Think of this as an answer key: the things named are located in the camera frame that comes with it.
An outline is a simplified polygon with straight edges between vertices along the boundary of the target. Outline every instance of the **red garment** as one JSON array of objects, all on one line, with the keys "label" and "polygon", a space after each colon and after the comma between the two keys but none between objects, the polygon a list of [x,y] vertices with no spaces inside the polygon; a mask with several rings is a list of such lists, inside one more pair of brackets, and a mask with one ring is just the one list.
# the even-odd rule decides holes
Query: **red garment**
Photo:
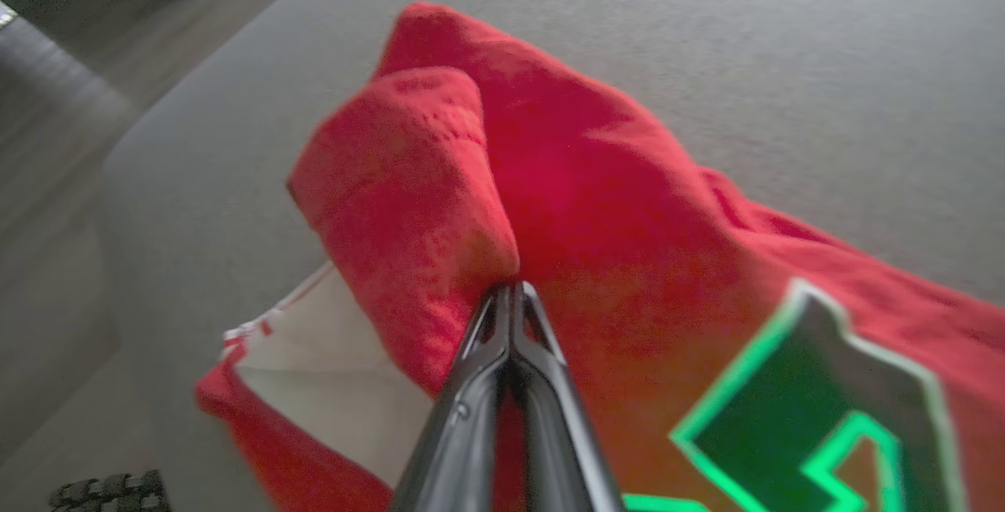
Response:
[{"label": "red garment", "polygon": [[[1005,312],[747,200],[631,98],[479,21],[406,8],[370,83],[321,126],[289,189],[393,360],[430,395],[485,288],[531,282],[626,493],[711,512],[815,512],[800,506],[839,491],[786,463],[817,456],[797,439],[813,419],[831,432],[830,404],[843,416],[834,432],[875,434],[828,469],[865,501],[882,498],[869,443],[902,458],[891,467],[908,510],[992,512],[1005,500]],[[819,293],[835,322],[831,299],[843,306],[851,331],[819,340],[797,322],[762,349],[797,289]],[[685,417],[741,358],[761,366],[722,381],[728,403],[688,454]],[[810,368],[822,370],[811,380]],[[392,487],[310,439],[291,445],[305,437],[295,426],[262,433],[281,419],[241,411],[227,372],[204,380],[201,402],[228,420],[281,510],[383,510]],[[789,394],[800,388],[802,401]],[[797,411],[758,422],[790,402]],[[755,434],[749,446],[723,434],[740,426]],[[510,436],[496,500],[518,509]]]}]

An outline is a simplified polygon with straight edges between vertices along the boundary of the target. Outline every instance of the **wooden floor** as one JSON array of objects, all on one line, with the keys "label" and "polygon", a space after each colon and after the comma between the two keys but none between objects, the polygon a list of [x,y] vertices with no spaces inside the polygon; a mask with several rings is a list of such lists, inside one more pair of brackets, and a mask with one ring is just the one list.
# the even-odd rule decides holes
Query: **wooden floor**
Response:
[{"label": "wooden floor", "polygon": [[0,29],[0,510],[155,467],[92,202],[148,108],[274,0],[36,0]]}]

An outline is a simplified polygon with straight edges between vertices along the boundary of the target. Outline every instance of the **red fabric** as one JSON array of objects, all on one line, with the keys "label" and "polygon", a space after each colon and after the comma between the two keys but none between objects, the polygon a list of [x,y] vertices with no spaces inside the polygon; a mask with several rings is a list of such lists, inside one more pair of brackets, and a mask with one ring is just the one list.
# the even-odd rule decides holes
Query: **red fabric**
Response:
[{"label": "red fabric", "polygon": [[[625,492],[739,509],[666,436],[804,277],[857,334],[939,374],[972,509],[1005,498],[1001,310],[747,200],[631,98],[481,22],[406,8],[289,187],[392,357],[430,393],[481,291],[534,284]],[[504,485],[500,506],[518,509]],[[322,509],[272,494],[287,512]]]}]

